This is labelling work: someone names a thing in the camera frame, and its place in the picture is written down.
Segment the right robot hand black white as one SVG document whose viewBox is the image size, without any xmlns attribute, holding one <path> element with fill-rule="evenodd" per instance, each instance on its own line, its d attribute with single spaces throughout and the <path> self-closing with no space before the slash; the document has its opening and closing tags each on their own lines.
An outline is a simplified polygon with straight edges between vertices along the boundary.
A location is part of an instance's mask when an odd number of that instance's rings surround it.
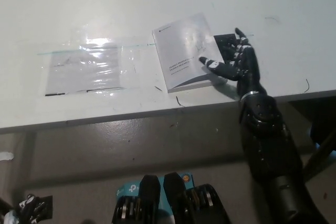
<svg viewBox="0 0 336 224">
<path fill-rule="evenodd" d="M 247 36 L 235 28 L 238 40 L 231 47 L 223 47 L 230 57 L 229 63 L 199 57 L 199 61 L 213 74 L 237 82 L 237 93 L 241 99 L 250 93 L 267 94 L 260 83 L 260 71 L 257 56 Z"/>
</svg>

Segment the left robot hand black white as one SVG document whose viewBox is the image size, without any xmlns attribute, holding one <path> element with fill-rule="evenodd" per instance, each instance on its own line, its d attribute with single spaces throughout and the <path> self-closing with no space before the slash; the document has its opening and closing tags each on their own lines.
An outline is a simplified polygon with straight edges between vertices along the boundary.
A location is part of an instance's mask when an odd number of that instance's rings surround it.
<svg viewBox="0 0 336 224">
<path fill-rule="evenodd" d="M 10 210 L 4 217 L 4 224 L 39 223 L 45 218 L 47 208 L 39 197 L 30 194 L 20 202 L 15 210 Z"/>
</svg>

